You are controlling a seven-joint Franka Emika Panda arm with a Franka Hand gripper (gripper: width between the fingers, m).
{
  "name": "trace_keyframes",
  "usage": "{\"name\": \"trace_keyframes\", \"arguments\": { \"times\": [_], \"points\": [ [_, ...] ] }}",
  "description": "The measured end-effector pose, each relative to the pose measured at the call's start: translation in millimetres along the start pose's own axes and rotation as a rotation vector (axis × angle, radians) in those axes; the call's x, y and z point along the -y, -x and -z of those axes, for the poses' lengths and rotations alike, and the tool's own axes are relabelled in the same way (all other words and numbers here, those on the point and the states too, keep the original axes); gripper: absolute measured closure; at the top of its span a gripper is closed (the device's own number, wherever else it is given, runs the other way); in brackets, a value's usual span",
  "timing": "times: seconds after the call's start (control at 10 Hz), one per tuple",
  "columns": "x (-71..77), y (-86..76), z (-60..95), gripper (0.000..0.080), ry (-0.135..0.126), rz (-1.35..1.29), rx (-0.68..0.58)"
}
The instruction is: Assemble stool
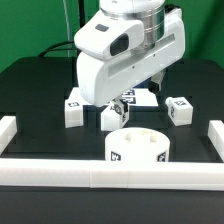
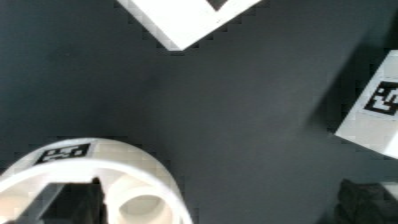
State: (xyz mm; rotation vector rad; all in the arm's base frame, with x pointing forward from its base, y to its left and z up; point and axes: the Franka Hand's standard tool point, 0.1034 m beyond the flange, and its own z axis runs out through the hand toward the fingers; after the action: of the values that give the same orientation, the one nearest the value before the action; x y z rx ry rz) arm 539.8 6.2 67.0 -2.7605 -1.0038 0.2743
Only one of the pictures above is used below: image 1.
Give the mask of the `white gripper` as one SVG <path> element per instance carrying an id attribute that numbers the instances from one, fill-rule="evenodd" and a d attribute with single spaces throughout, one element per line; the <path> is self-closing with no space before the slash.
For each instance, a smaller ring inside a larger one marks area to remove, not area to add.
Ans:
<path id="1" fill-rule="evenodd" d="M 185 51 L 185 31 L 179 7 L 157 7 L 134 14 L 101 9 L 76 33 L 77 79 L 82 97 L 101 107 L 112 101 L 117 114 L 128 104 L 116 99 L 151 78 L 148 89 L 161 90 L 163 69 Z"/>

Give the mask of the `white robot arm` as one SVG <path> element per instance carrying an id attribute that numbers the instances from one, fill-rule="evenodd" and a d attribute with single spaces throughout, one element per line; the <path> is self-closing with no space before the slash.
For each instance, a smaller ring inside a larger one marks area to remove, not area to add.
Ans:
<path id="1" fill-rule="evenodd" d="M 99 0 L 99 11 L 74 36 L 82 97 L 127 111 L 121 95 L 182 58 L 182 10 L 166 0 Z"/>

